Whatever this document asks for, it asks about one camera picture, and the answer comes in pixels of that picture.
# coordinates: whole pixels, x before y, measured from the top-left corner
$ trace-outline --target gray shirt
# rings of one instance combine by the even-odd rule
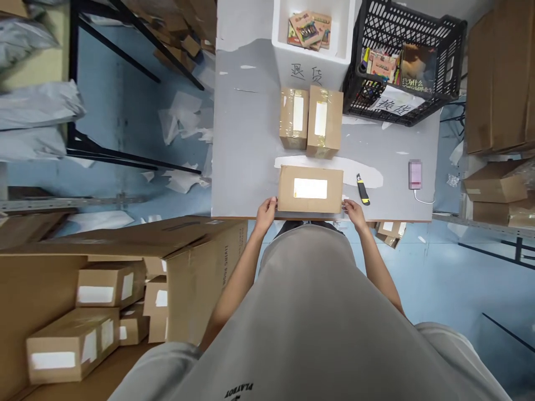
[[[147,352],[110,397],[153,400],[508,400],[468,340],[413,326],[357,268],[340,233],[306,224],[265,250],[240,307],[202,355]]]

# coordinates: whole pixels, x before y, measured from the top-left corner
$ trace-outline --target phone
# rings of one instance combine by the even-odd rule
[[[408,161],[408,188],[422,189],[422,161]]]

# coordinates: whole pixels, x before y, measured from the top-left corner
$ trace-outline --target white charging cable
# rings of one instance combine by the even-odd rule
[[[414,198],[415,198],[418,202],[420,202],[420,203],[425,203],[425,204],[433,204],[433,203],[435,203],[435,197],[434,197],[434,196],[433,196],[433,201],[432,201],[432,202],[424,202],[424,201],[422,201],[422,200],[419,200],[418,198],[416,198],[416,191],[417,191],[417,189],[414,189]]]

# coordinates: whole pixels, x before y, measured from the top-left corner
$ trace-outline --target taped cardboard box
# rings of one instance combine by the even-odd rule
[[[167,315],[151,316],[149,322],[149,343],[152,344],[166,342],[168,325],[169,318]]]
[[[397,244],[399,244],[400,242],[400,238],[389,237],[380,233],[375,234],[375,236],[379,238],[382,242],[384,242],[386,245],[394,249],[397,248]]]
[[[468,91],[466,93],[466,149],[471,153],[492,150],[492,74],[497,52],[494,11],[483,16],[468,35]]]
[[[144,341],[139,345],[117,348],[81,382],[32,386],[12,401],[106,401],[139,358],[153,347]]]
[[[144,316],[167,316],[167,277],[158,276],[147,283],[144,301]]]
[[[143,304],[130,305],[121,310],[119,346],[141,343],[149,334],[149,317],[143,316]]]
[[[80,270],[76,306],[118,306],[143,298],[147,270],[142,261],[100,262]]]
[[[4,364],[9,366],[9,369],[0,371],[0,399],[18,396],[18,393],[22,394],[20,397],[23,398],[30,389],[33,390],[28,387],[30,380],[26,339],[75,307],[78,272],[87,265],[87,255],[163,258],[199,238],[216,238],[222,233],[236,230],[237,227],[242,228],[242,237],[246,239],[246,221],[213,221],[209,217],[183,216],[115,230],[94,230],[1,250],[0,269],[4,272],[6,280],[0,281],[0,304],[10,307],[3,311],[3,329],[0,330],[0,355]],[[235,263],[235,260],[232,247],[229,251],[230,265]],[[232,271],[233,268],[234,266],[229,267],[228,271]],[[196,271],[192,274],[198,285],[202,286],[205,277],[197,276]],[[194,300],[201,302],[202,298],[192,296],[192,301]],[[195,322],[195,315],[192,316],[192,321]],[[131,355],[130,358],[133,358],[134,350],[138,347],[139,345],[119,348],[108,359],[115,358],[119,352],[121,355]],[[123,352],[130,349],[132,354]],[[108,359],[91,375],[76,384],[87,390],[86,394],[83,393],[84,397],[89,394],[97,394],[100,397],[108,391],[111,394],[115,388],[108,386],[108,382],[94,389],[85,386],[88,381],[95,383],[93,376],[103,365],[109,366],[106,373],[110,376],[114,374],[113,369],[121,365],[116,359],[114,365],[108,365]],[[130,366],[134,362],[135,360],[130,359]],[[115,378],[115,386],[121,378],[122,376]],[[65,389],[66,397],[69,398],[72,398],[73,392],[76,393],[72,384],[54,385],[39,387],[28,396],[28,399],[34,401],[59,399],[59,395],[63,394],[60,389]],[[43,397],[52,394],[55,398],[33,398],[35,394],[41,394]],[[104,401],[108,396],[92,399]]]
[[[340,213],[344,171],[283,165],[278,209],[281,212]]]
[[[528,197],[521,175],[504,177],[525,160],[491,162],[464,179],[466,193],[472,202],[509,203]]]
[[[342,141],[344,94],[319,86],[310,87],[307,156],[332,159]]]
[[[279,137],[284,148],[307,148],[308,105],[308,91],[281,89]]]
[[[119,309],[75,309],[27,339],[30,382],[78,382],[118,345]]]
[[[505,227],[535,227],[535,195],[512,203],[474,202],[474,221]]]
[[[401,238],[406,228],[407,223],[404,222],[381,222],[377,227],[377,233],[386,237]]]

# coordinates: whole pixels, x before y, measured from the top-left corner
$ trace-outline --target small cardboard box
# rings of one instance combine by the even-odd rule
[[[119,346],[136,345],[149,334],[149,317],[143,316],[143,304],[130,305],[121,310]]]
[[[75,309],[26,340],[30,382],[79,382],[118,345],[118,308]]]
[[[474,202],[473,219],[505,227],[535,227],[535,195],[512,203]]]
[[[201,51],[201,45],[199,45],[190,35],[188,35],[186,39],[182,41],[182,48],[186,50],[191,57],[194,58]]]
[[[379,238],[382,242],[384,242],[386,245],[394,249],[397,248],[397,244],[399,244],[400,242],[400,238],[389,237],[380,233],[375,234],[375,236]]]
[[[78,273],[76,306],[125,308],[143,298],[146,274],[142,261],[89,265]]]
[[[164,13],[163,22],[167,30],[174,36],[183,37],[189,33],[188,24],[180,14]]]
[[[332,159],[342,140],[342,92],[310,87],[307,156]]]
[[[491,162],[464,179],[466,193],[472,202],[509,203],[528,197],[521,175],[504,178],[525,160]]]
[[[88,262],[128,262],[143,261],[147,269],[147,276],[166,276],[167,263],[164,259],[157,256],[116,256],[116,255],[88,255]]]
[[[158,276],[147,283],[144,316],[167,316],[167,277]]]
[[[167,341],[167,315],[154,315],[150,317],[149,343],[164,343]]]
[[[407,223],[403,222],[381,222],[377,227],[377,233],[387,237],[401,238],[405,234]]]
[[[286,149],[307,148],[308,105],[308,91],[281,89],[279,137]]]
[[[281,212],[340,213],[344,171],[283,165],[280,168]]]

